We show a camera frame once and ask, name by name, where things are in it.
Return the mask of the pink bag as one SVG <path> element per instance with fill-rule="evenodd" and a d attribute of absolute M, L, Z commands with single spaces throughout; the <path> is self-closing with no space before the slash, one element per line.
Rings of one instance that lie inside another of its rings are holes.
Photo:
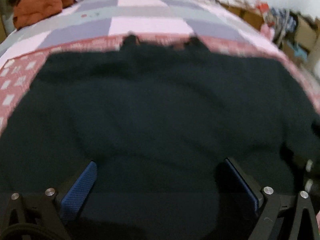
<path fill-rule="evenodd" d="M 260 28 L 260 33 L 269 41 L 273 41 L 275 31 L 272 27 L 270 27 L 267 23 L 264 23 Z"/>

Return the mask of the dark navy winter jacket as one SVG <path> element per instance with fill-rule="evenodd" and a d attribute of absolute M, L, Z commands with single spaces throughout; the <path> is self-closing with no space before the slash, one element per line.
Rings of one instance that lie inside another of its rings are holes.
<path fill-rule="evenodd" d="M 47 58 L 1 135 L 1 199 L 58 187 L 90 160 L 71 239 L 247 239 L 255 216 L 225 159 L 296 194 L 318 135 L 279 61 L 130 35 L 116 51 Z"/>

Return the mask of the red white patterned mat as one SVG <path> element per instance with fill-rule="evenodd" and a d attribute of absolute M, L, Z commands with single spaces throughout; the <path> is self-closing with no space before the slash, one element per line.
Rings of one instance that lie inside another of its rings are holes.
<path fill-rule="evenodd" d="M 245 57 L 266 57 L 280 61 L 290 74 L 300 83 L 316 111 L 319 111 L 319 88 L 315 82 L 299 70 L 293 62 L 275 46 L 251 45 L 211 36 L 201 36 L 200 40 L 213 52 Z M 107 51 L 117 50 L 122 44 L 122 35 L 102 36 L 39 49 L 8 59 L 1 68 L 1 129 L 28 91 L 34 77 L 51 53 L 63 51 Z"/>

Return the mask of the cardboard box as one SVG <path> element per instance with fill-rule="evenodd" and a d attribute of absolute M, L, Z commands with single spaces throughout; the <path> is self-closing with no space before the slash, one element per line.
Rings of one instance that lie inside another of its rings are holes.
<path fill-rule="evenodd" d="M 287 31 L 280 48 L 295 65 L 313 72 L 319 63 L 319 17 L 293 12 L 290 16 L 296 25 L 292 32 Z"/>

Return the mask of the red gift bag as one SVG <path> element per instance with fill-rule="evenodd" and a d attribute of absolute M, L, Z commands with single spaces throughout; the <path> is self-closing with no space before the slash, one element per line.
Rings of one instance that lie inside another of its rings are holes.
<path fill-rule="evenodd" d="M 256 0 L 255 7 L 260 11 L 261 14 L 269 11 L 269 6 L 267 2 Z"/>

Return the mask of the orange red puffer jacket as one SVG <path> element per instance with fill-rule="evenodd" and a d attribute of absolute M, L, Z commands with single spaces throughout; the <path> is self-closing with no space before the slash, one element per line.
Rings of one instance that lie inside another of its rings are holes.
<path fill-rule="evenodd" d="M 74 0 L 20 0 L 14 7 L 13 24 L 16 30 L 28 27 L 73 5 Z"/>

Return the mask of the blue checkered cloth pile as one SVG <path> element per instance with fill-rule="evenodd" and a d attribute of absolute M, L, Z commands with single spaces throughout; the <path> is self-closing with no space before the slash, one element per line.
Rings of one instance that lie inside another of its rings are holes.
<path fill-rule="evenodd" d="M 297 22 L 290 9 L 272 7 L 263 14 L 265 23 L 274 30 L 273 43 L 278 47 L 288 33 L 293 33 Z"/>

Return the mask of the wooden bedside cabinet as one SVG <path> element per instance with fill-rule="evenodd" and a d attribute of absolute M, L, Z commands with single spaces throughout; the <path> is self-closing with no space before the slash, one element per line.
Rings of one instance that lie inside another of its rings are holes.
<path fill-rule="evenodd" d="M 224 7 L 229 12 L 235 14 L 246 23 L 251 25 L 254 29 L 260 31 L 261 26 L 265 23 L 263 15 L 258 9 L 253 9 L 243 3 L 225 3 L 219 2 L 219 4 Z"/>

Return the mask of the purple pink checkered bed quilt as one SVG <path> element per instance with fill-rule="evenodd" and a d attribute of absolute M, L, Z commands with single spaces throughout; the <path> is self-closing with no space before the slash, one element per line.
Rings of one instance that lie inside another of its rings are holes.
<path fill-rule="evenodd" d="M 11 33 L 1 44 L 1 64 L 42 48 L 130 32 L 212 36 L 278 51 L 249 24 L 209 0 L 83 0 Z"/>

